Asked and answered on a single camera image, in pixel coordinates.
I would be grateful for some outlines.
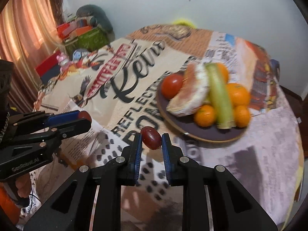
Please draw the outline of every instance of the pink toy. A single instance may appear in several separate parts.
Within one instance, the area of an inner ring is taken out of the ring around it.
[[[65,72],[72,64],[73,62],[68,59],[68,56],[65,55],[64,53],[61,53],[60,55],[57,56],[58,60],[58,65],[61,66],[60,68],[60,73],[62,74]]]

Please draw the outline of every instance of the orange curtain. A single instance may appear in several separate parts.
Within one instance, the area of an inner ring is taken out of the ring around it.
[[[8,101],[31,112],[41,80],[35,68],[62,48],[50,0],[10,0],[0,14],[0,59],[15,64]]]

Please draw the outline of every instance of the tomato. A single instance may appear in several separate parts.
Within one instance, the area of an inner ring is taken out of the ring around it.
[[[177,95],[183,85],[183,76],[180,74],[168,75],[161,84],[162,95],[170,100]]]
[[[149,149],[158,149],[161,146],[161,135],[155,128],[150,126],[143,127],[140,131],[142,142]]]

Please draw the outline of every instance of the printed tablecloth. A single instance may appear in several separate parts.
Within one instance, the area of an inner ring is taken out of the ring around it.
[[[157,109],[155,95],[160,81],[184,70],[190,61],[204,59],[223,62],[230,81],[251,92],[253,118],[236,141],[216,144],[187,138],[164,122]],[[81,68],[72,67],[50,80],[39,92],[35,110],[59,113],[64,101],[71,98],[102,126],[92,140],[98,144],[95,150],[81,147],[74,152],[62,145],[67,161],[56,158],[32,173],[34,191],[42,201],[78,165],[104,165],[119,156],[143,126],[152,126],[161,134],[169,133],[173,144],[200,164],[226,166],[276,224],[286,220],[302,175],[303,152],[297,120],[262,47],[226,33],[152,25],[80,62],[76,67]],[[168,186],[160,150],[144,147],[138,184],[124,187],[121,201],[122,230],[180,229],[182,188]]]

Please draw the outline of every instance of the orange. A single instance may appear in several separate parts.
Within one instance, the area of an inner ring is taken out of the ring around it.
[[[216,121],[216,113],[211,105],[203,105],[194,115],[194,121],[200,127],[209,127]]]
[[[218,69],[219,69],[223,79],[224,79],[224,82],[228,83],[228,81],[229,81],[229,71],[228,71],[227,67],[220,62],[217,63],[217,66],[218,66]]]
[[[250,112],[246,106],[237,106],[234,109],[234,120],[237,127],[247,127],[250,122]]]
[[[226,86],[233,107],[249,105],[250,93],[241,84],[228,83]]]

